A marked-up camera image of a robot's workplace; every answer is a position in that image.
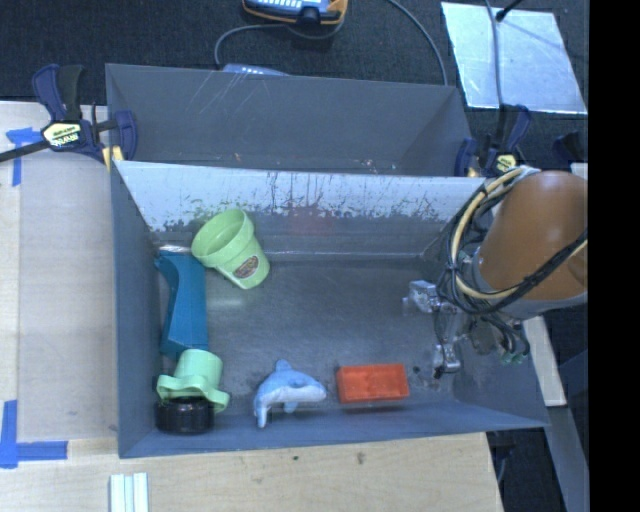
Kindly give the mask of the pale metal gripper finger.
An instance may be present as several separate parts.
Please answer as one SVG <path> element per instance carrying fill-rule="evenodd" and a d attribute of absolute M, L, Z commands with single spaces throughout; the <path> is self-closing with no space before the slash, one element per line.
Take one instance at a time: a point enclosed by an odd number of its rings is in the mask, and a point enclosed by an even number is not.
<path fill-rule="evenodd" d="M 435 313 L 441 309 L 441 301 L 435 284 L 414 280 L 408 285 L 408 293 L 402 299 L 404 314 L 422 312 L 426 314 Z"/>
<path fill-rule="evenodd" d="M 457 373 L 461 369 L 461 361 L 456 346 L 450 343 L 436 344 L 432 356 L 433 378 L 440 379 L 445 374 Z"/>

